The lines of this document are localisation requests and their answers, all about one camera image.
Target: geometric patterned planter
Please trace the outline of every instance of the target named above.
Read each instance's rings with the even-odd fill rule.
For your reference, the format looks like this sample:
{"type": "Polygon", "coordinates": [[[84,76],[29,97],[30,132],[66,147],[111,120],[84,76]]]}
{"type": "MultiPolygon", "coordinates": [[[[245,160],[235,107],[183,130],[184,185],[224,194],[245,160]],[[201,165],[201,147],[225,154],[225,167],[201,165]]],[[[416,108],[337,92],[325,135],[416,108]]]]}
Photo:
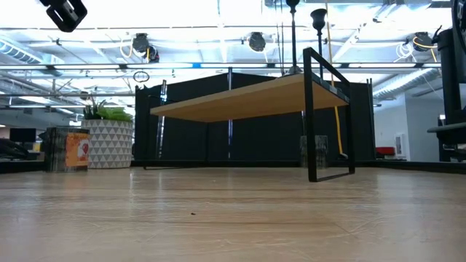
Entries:
{"type": "Polygon", "coordinates": [[[130,167],[133,145],[132,122],[84,120],[82,128],[90,131],[89,168],[130,167]]]}

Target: poster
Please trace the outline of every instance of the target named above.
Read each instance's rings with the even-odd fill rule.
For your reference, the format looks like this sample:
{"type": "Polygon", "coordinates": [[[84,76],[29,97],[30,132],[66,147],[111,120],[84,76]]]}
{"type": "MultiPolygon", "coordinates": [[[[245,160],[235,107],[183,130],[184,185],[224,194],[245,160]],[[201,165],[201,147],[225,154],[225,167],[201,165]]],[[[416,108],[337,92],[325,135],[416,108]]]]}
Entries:
{"type": "Polygon", "coordinates": [[[66,136],[66,166],[87,166],[89,158],[89,135],[69,133],[66,136]]]}

